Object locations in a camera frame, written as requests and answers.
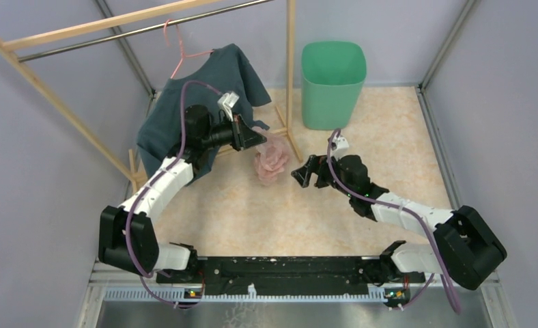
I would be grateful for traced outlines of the pink plastic trash bag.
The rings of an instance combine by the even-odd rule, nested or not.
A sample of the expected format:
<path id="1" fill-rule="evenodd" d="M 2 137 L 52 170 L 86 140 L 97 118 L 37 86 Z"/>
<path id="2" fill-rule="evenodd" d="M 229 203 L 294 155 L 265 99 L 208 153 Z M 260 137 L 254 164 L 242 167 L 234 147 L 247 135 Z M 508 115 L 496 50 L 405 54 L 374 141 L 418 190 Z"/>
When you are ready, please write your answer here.
<path id="1" fill-rule="evenodd" d="M 255 146 L 254 168 L 261 183 L 271 185 L 285 171 L 291 153 L 284 137 L 260 127 L 253 127 L 253 130 L 266 138 L 265 143 Z"/>

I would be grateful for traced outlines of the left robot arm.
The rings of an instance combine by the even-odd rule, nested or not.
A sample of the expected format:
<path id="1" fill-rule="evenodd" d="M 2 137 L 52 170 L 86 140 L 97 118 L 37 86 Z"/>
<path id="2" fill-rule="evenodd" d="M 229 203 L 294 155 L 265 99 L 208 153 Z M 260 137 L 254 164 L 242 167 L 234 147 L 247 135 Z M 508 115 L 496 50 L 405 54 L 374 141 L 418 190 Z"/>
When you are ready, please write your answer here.
<path id="1" fill-rule="evenodd" d="M 100 214 L 98 259 L 101 263 L 139 275 L 172 270 L 181 282 L 198 274 L 190 245 L 159 243 L 155 223 L 173 197 L 200 174 L 213 150 L 229 145 L 236 151 L 266 143 L 266 136 L 252 129 L 240 114 L 219 111 L 214 122 L 207 107 L 193 105 L 180 114 L 181 132 L 161 166 L 130 198 Z"/>

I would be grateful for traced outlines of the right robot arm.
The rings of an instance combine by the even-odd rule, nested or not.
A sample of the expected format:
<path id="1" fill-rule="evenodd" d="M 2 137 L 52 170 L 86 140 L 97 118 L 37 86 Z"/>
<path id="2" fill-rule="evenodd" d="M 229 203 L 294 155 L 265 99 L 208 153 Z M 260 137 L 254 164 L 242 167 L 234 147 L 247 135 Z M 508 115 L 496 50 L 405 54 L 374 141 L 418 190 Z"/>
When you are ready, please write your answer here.
<path id="1" fill-rule="evenodd" d="M 291 175 L 302 188 L 316 176 L 315 187 L 342 192 L 357 215 L 427 239 L 427 244 L 400 244 L 381 261 L 380 273 L 390 282 L 410 272 L 446 273 L 452 282 L 475 290 L 507 259 L 505 246 L 478 210 L 440 209 L 400 197 L 374 183 L 358 155 L 341 159 L 311 155 Z"/>

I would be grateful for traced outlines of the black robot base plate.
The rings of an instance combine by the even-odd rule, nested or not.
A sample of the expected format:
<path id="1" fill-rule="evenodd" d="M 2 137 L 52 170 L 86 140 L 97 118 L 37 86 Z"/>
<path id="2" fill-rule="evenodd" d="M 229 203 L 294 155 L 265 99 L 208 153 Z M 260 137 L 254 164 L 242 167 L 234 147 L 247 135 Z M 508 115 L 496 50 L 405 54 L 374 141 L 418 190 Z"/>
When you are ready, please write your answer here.
<path id="1" fill-rule="evenodd" d="M 370 286 L 423 283 L 422 273 L 401 273 L 377 256 L 199 257 L 183 271 L 165 269 L 159 284 L 197 284 L 207 296 L 365 295 Z"/>

